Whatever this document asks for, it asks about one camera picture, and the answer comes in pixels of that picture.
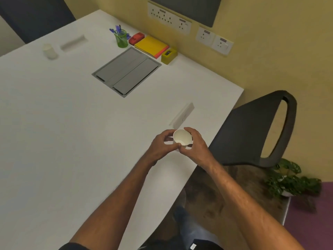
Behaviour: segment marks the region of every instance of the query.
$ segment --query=yellow sharpener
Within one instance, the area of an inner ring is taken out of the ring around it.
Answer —
[[[162,53],[161,62],[168,65],[174,58],[178,55],[177,50],[169,48],[164,53]]]

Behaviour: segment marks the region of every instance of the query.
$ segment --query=right hand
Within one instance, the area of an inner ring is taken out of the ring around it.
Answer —
[[[203,140],[201,134],[196,129],[190,127],[184,127],[184,130],[188,131],[192,135],[193,144],[191,149],[180,147],[179,152],[189,157],[197,165],[205,169],[212,162],[215,161],[215,158],[209,151],[206,142]]]

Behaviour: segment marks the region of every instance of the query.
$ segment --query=green pen holder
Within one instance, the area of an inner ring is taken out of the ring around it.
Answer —
[[[115,34],[114,36],[116,37],[117,45],[120,48],[126,48],[128,46],[127,32],[125,30],[121,30],[120,35]]]

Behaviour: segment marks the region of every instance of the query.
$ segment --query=yellow notepad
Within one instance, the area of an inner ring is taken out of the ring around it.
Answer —
[[[161,54],[169,48],[169,46],[151,36],[145,37],[143,40],[137,42],[134,45],[141,51],[144,51],[154,58],[158,58]]]

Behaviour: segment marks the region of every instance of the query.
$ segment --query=white table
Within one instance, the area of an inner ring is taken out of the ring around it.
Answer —
[[[243,91],[179,54],[122,98],[91,75],[124,51],[109,31],[115,24],[138,32],[96,11],[0,58],[3,250],[58,249],[186,103],[195,109],[181,127],[196,128],[209,145]],[[88,42],[60,50],[82,34]],[[60,57],[48,60],[44,43]],[[176,151],[152,168],[119,249],[150,236],[194,168]]]

